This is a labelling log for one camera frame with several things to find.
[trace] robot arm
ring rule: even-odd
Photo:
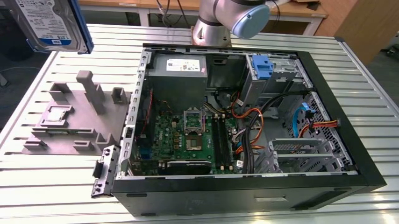
[[[265,3],[266,0],[202,0],[194,44],[226,47],[231,44],[230,31],[239,38],[254,37],[270,17]]]

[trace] blue plastic clip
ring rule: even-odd
[[[257,77],[261,80],[269,80],[274,73],[274,64],[266,55],[253,55],[253,66],[257,71]]]
[[[305,109],[306,109],[307,111],[311,111],[311,113],[317,113],[317,110],[311,110],[311,108],[310,108],[310,106],[307,105],[306,102],[302,103],[302,106],[305,106]]]

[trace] ram slot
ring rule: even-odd
[[[222,164],[225,166],[231,165],[230,159],[230,148],[229,148],[229,140],[227,140],[227,128],[225,119],[218,120],[218,127],[219,127],[219,144],[221,144],[221,152],[222,152]]]
[[[213,139],[214,139],[214,152],[215,152],[215,164],[217,167],[221,167],[223,164],[223,155],[221,150],[221,141],[219,141],[219,124],[218,118],[213,118]]]

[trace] hard drive label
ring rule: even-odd
[[[38,38],[46,44],[70,45],[70,32],[54,11],[55,0],[18,0],[18,4]]]

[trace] metal bracket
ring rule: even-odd
[[[102,159],[97,161],[94,177],[97,178],[93,190],[93,198],[114,197],[111,189],[117,173],[118,158],[121,154],[119,146],[105,148]]]

